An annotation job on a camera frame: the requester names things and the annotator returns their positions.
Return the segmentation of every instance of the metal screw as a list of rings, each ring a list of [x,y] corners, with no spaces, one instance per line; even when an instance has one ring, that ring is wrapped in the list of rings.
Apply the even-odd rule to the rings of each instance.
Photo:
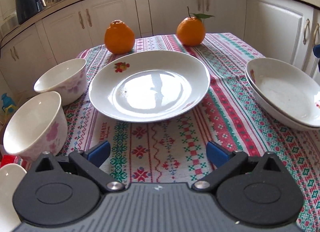
[[[195,182],[195,187],[197,189],[207,189],[210,187],[210,183],[205,180],[198,180]]]
[[[107,188],[110,190],[120,190],[123,189],[124,185],[118,181],[112,181],[107,184]]]

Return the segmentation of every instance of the pink floral bowl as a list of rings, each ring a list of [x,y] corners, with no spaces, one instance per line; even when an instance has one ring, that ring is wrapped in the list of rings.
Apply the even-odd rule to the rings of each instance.
[[[72,59],[53,67],[36,81],[35,92],[56,91],[62,106],[77,100],[87,88],[86,60]]]
[[[3,145],[8,154],[33,162],[42,152],[56,155],[68,134],[58,92],[41,93],[23,104],[10,119]]]

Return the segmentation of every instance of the patterned tablecloth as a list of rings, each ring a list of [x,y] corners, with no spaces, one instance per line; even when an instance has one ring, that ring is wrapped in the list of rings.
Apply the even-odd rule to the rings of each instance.
[[[68,138],[62,149],[87,150],[109,140],[112,151],[101,169],[130,182],[188,182],[212,171],[205,145],[214,140],[249,155],[274,151],[303,191],[305,203],[298,223],[305,231],[320,231],[320,132],[299,132],[283,126],[254,100],[244,76],[246,62],[263,57],[232,34],[207,34],[201,45],[182,46],[175,35],[137,39],[134,52],[180,51],[201,60],[211,75],[202,102],[184,115],[163,122],[124,123],[100,114],[90,103],[88,88],[64,108]],[[119,58],[104,45],[86,50],[88,87],[95,74]]]

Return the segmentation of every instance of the plate rim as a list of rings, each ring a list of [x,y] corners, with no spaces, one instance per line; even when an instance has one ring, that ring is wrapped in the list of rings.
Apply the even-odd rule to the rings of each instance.
[[[279,111],[280,113],[282,113],[283,115],[285,115],[285,116],[288,117],[289,119],[291,119],[291,120],[293,120],[293,121],[295,121],[295,122],[297,122],[297,123],[299,123],[299,124],[302,124],[302,125],[308,126],[308,127],[320,127],[320,120],[319,120],[319,125],[312,125],[312,124],[310,124],[310,123],[308,123],[308,122],[301,121],[301,120],[299,120],[299,119],[297,119],[297,118],[289,115],[288,113],[286,113],[283,109],[279,108],[277,105],[275,105],[272,101],[270,101],[270,100],[263,94],[263,92],[259,89],[259,87],[258,87],[258,86],[255,84],[255,82],[252,80],[252,77],[251,77],[251,75],[249,74],[249,69],[248,69],[248,65],[250,64],[250,62],[255,61],[255,60],[262,60],[262,59],[268,59],[268,60],[278,61],[278,62],[283,63],[283,64],[287,64],[287,65],[289,65],[289,67],[294,67],[294,68],[298,69],[299,71],[301,71],[303,74],[305,74],[306,76],[308,76],[314,83],[316,83],[315,80],[313,80],[313,79],[312,79],[309,75],[307,75],[304,71],[302,71],[302,70],[300,70],[299,68],[291,65],[290,63],[287,63],[287,62],[284,62],[284,61],[281,61],[281,60],[278,60],[278,59],[275,59],[275,58],[269,58],[269,57],[254,58],[254,59],[248,61],[247,64],[246,64],[246,66],[245,66],[245,71],[246,71],[246,73],[247,73],[247,75],[248,75],[248,77],[249,77],[249,79],[250,79],[251,84],[254,86],[254,89],[255,89],[255,90],[261,95],[261,97],[262,97],[263,99],[265,99],[272,107],[274,107],[277,111]]]
[[[117,63],[118,61],[120,60],[123,60],[123,58],[127,57],[127,56],[130,56],[132,54],[138,54],[138,53],[146,53],[146,52],[158,52],[158,51],[161,51],[161,52],[174,52],[174,53],[180,53],[180,54],[184,54],[184,55],[187,55],[187,56],[190,56],[194,59],[196,59],[205,69],[205,72],[206,72],[206,76],[207,76],[207,79],[208,79],[208,83],[207,83],[207,88],[206,88],[206,92],[200,96],[197,100],[194,101],[194,103],[188,107],[186,107],[185,109],[183,109],[182,111],[180,111],[178,114],[174,114],[173,116],[168,116],[168,117],[159,117],[158,119],[154,119],[154,120],[146,120],[146,119],[143,119],[141,118],[141,120],[128,120],[128,119],[122,119],[122,118],[118,118],[118,117],[114,117],[110,114],[106,114],[106,113],[103,113],[101,112],[96,106],[95,104],[92,102],[92,98],[91,98],[91,92],[92,92],[92,83],[94,82],[95,78],[98,76],[98,74],[100,74],[100,72],[105,68],[107,67],[109,64],[111,63]],[[89,100],[91,102],[91,104],[94,106],[94,108],[99,111],[101,114],[109,117],[109,118],[112,118],[112,119],[116,119],[116,120],[119,120],[119,121],[123,121],[123,122],[129,122],[129,123],[153,123],[153,122],[159,122],[159,121],[163,121],[163,120],[168,120],[168,119],[172,119],[176,116],[179,116],[179,115],[182,115],[184,113],[186,113],[187,111],[191,110],[192,108],[194,108],[196,105],[198,105],[202,99],[204,98],[204,96],[208,93],[208,90],[209,90],[209,87],[210,87],[210,74],[209,74],[209,70],[208,68],[206,67],[206,65],[200,61],[200,59],[198,59],[197,57],[195,56],[192,56],[188,53],[184,53],[184,52],[179,52],[179,51],[170,51],[170,50],[150,50],[150,51],[141,51],[141,52],[137,52],[137,53],[132,53],[132,54],[128,54],[128,55],[125,55],[125,56],[122,56],[122,57],[119,57],[118,59],[108,63],[107,65],[105,65],[104,67],[102,67],[97,73],[96,75],[93,77],[93,79],[91,80],[90,82],[90,85],[89,85],[89,91],[88,91],[88,94],[89,94]]]

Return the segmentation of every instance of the white plate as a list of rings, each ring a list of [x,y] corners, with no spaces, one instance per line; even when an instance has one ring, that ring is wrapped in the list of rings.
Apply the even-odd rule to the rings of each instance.
[[[302,125],[298,122],[295,122],[294,120],[286,117],[281,112],[277,111],[273,106],[271,106],[264,98],[262,98],[259,93],[254,89],[253,85],[251,84],[251,81],[247,75],[247,72],[244,73],[245,77],[250,85],[252,94],[254,98],[256,99],[257,103],[267,112],[270,116],[281,122],[287,127],[291,127],[293,129],[299,130],[299,131],[305,131],[305,130],[318,130],[319,127],[309,127]]]
[[[276,59],[247,63],[254,89],[283,115],[305,126],[320,127],[320,86],[298,68]]]
[[[127,122],[154,122],[178,116],[207,93],[210,75],[193,56],[146,51],[121,57],[102,68],[89,98],[102,114]]]
[[[26,174],[17,164],[7,164],[0,169],[0,223],[1,232],[10,232],[21,222],[14,210],[12,196]]]

